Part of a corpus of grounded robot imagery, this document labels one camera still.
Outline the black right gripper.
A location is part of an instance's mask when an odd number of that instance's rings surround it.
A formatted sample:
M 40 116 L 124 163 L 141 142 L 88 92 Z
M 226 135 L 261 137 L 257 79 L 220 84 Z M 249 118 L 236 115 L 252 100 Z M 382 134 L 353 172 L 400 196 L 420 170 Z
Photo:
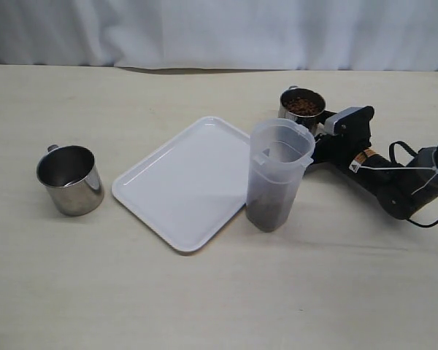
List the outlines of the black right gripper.
M 318 122 L 323 125 L 326 118 L 336 112 L 324 111 Z M 315 149 L 312 154 L 314 165 L 331 163 L 345 170 L 358 171 L 363 167 L 375 167 L 378 156 L 368 152 L 371 147 L 370 122 L 374 117 L 373 106 L 363 106 L 355 116 L 350 118 L 343 131 L 331 136 L 324 131 L 315 137 Z

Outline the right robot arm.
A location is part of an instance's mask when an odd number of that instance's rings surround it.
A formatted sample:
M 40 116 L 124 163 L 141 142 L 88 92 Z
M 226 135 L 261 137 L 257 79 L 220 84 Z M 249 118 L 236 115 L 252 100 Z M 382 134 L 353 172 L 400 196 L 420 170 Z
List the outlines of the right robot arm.
M 316 118 L 323 132 L 316 136 L 312 159 L 328 163 L 371 193 L 389 215 L 410 220 L 412 215 L 438 197 L 438 145 L 415 151 L 399 141 L 411 161 L 396 160 L 395 144 L 388 157 L 372 149 L 372 106 L 349 107 L 335 113 L 324 111 Z

